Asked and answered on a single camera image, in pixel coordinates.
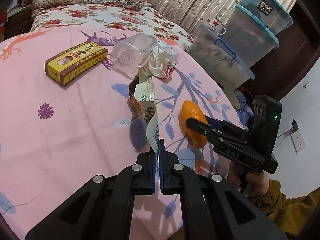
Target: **table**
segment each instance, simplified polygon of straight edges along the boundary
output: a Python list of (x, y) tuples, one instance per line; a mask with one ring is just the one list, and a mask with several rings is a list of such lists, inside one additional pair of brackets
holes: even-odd
[[(66, 26), (31, 32), (0, 43), (0, 211), (13, 232), (27, 232), (96, 174), (118, 174), (149, 150), (145, 126), (129, 100), (130, 79), (103, 61), (61, 87), (45, 75), (44, 61), (80, 44), (106, 44), (135, 32)], [(176, 71), (154, 78), (160, 137), (181, 163), (208, 175), (225, 175), (228, 160), (207, 144), (188, 148), (179, 127), (185, 100), (206, 115), (241, 126), (218, 85), (179, 46)], [(182, 226), (180, 199), (137, 196), (130, 239), (164, 240)]]

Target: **clear plastic container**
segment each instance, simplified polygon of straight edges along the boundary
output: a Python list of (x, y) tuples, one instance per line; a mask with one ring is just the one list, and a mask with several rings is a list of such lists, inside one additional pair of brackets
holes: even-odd
[(117, 42), (110, 57), (112, 68), (125, 74), (135, 73), (156, 43), (156, 37), (144, 33)]
[(292, 17), (276, 0), (240, 0), (239, 4), (253, 13), (274, 35), (292, 24)]
[(254, 74), (226, 44), (222, 36), (217, 36), (210, 28), (201, 24), (187, 53), (212, 77), (224, 80), (232, 89), (236, 89)]
[(251, 67), (274, 48), (279, 41), (274, 34), (251, 12), (239, 4), (225, 24), (223, 40)]

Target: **wall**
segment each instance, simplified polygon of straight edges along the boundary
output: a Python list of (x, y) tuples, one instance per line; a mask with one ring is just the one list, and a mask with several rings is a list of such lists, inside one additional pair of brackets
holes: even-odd
[(288, 197), (307, 195), (320, 187), (320, 59), (280, 102), (278, 134), (290, 129), (295, 119), (307, 147), (296, 154), (291, 137), (279, 137), (273, 150), (279, 166), (269, 177), (281, 182), (281, 191)]

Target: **yellow box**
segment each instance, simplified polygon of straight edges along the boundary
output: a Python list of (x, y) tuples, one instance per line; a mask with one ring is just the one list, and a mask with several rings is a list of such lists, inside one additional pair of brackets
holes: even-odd
[(44, 62), (47, 75), (62, 86), (82, 72), (104, 60), (108, 50), (94, 42), (84, 42), (67, 49)]

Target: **clothing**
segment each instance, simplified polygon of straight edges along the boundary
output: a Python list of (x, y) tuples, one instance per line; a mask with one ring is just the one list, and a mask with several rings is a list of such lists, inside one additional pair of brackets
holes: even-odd
[[(287, 198), (280, 192), (280, 182), (269, 180), (268, 191), (251, 202), (287, 235), (296, 236), (305, 226), (320, 201), (320, 188), (305, 197)], [(168, 240), (184, 240), (181, 228)]]

